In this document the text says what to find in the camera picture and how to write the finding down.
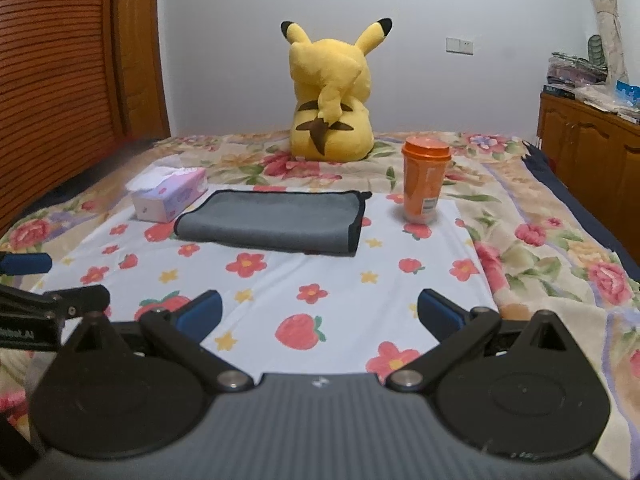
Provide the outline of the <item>purple tissue pack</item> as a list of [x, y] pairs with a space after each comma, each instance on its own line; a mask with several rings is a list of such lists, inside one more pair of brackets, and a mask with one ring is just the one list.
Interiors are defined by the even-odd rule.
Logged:
[[126, 184], [134, 213], [141, 221], [175, 220], [207, 188], [204, 168], [149, 166]]

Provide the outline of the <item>grey folded towel black trim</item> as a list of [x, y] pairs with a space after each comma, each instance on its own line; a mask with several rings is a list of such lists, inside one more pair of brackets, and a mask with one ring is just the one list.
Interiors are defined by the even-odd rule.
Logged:
[[219, 190], [180, 216], [175, 236], [239, 248], [352, 256], [370, 192]]

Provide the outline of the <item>white wall switch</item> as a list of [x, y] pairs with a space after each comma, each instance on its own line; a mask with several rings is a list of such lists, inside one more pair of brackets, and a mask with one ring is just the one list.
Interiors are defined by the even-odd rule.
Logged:
[[473, 55], [474, 44], [471, 40], [463, 40], [459, 38], [446, 38], [446, 51], [448, 53]]

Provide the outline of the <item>stack of books and papers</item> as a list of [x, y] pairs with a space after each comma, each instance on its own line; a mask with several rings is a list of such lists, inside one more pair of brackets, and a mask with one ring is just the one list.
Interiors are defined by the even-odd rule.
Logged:
[[639, 87], [621, 80], [608, 82], [608, 71], [584, 58], [553, 52], [544, 93], [579, 101], [635, 125], [639, 123]]

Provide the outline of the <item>orange lidded plastic cup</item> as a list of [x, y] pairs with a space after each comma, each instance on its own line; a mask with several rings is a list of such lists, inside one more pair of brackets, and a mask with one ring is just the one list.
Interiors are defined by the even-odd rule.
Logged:
[[442, 182], [451, 160], [450, 146], [429, 136], [408, 136], [404, 156], [404, 215], [425, 224], [436, 214]]

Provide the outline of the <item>floral curtain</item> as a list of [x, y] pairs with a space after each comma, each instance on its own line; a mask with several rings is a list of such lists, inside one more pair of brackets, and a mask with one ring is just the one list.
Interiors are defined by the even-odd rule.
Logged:
[[608, 68], [608, 83], [616, 84], [619, 80], [627, 82], [628, 72], [620, 33], [617, 0], [591, 0], [591, 2]]

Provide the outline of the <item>wooden slatted headboard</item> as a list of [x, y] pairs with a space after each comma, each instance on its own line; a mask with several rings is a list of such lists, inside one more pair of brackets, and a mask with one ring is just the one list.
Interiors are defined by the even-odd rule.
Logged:
[[121, 148], [170, 135], [157, 0], [1, 0], [1, 227]]

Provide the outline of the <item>floral beige bed quilt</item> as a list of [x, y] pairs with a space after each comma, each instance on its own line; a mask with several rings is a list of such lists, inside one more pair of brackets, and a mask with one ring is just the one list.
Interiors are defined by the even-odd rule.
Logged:
[[[522, 161], [524, 142], [450, 132], [442, 140], [454, 158], [439, 203], [457, 206], [487, 278], [491, 307], [510, 320], [526, 320], [540, 309], [562, 318], [611, 393], [612, 415], [598, 455], [622, 476], [636, 476], [639, 281], [529, 172]], [[360, 190], [396, 195], [401, 206], [402, 142], [400, 133], [380, 136], [361, 162], [326, 164], [294, 159], [283, 132], [168, 139], [87, 191], [17, 221], [1, 247], [46, 252], [54, 264], [61, 261], [116, 214], [130, 210], [134, 216], [126, 182], [171, 157], [182, 166], [204, 168], [212, 190]], [[37, 290], [43, 276], [16, 278], [14, 285]]]

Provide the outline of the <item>white strawberry print cloth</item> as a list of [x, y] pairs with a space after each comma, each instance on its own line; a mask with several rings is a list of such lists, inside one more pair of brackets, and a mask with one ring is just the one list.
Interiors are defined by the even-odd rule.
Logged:
[[465, 309], [494, 303], [453, 202], [442, 200], [432, 223], [414, 226], [399, 197], [382, 193], [367, 202], [351, 257], [187, 243], [124, 210], [55, 263], [37, 290], [94, 284], [110, 292], [114, 321], [216, 290], [224, 312], [204, 346], [253, 376], [385, 377], [434, 347], [416, 314], [422, 290]]

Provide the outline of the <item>dark blue bed sheet edge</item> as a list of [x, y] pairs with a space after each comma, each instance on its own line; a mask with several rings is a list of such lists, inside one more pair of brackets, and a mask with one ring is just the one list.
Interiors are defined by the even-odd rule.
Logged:
[[534, 144], [527, 141], [524, 141], [524, 146], [527, 154], [522, 156], [522, 161], [529, 172], [565, 205], [591, 237], [603, 247], [616, 252], [627, 274], [633, 280], [639, 281], [638, 263], [631, 258], [623, 244], [591, 212], [582, 206], [577, 198], [570, 194], [568, 188], [553, 173], [549, 166], [548, 156], [540, 148], [536, 148]]

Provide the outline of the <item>wooden side cabinet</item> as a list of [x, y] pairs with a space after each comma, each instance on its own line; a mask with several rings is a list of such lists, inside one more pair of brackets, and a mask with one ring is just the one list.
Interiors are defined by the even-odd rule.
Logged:
[[632, 260], [639, 260], [639, 127], [543, 93], [537, 136], [550, 168]]

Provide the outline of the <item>yellow Pikachu plush toy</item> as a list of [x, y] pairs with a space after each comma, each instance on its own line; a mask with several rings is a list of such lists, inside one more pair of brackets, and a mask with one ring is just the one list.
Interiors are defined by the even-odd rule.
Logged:
[[290, 150], [312, 162], [358, 162], [373, 148], [374, 135], [366, 102], [371, 93], [367, 55], [393, 27], [381, 18], [349, 44], [337, 39], [312, 41], [302, 26], [281, 23], [290, 44], [288, 67], [296, 107]]

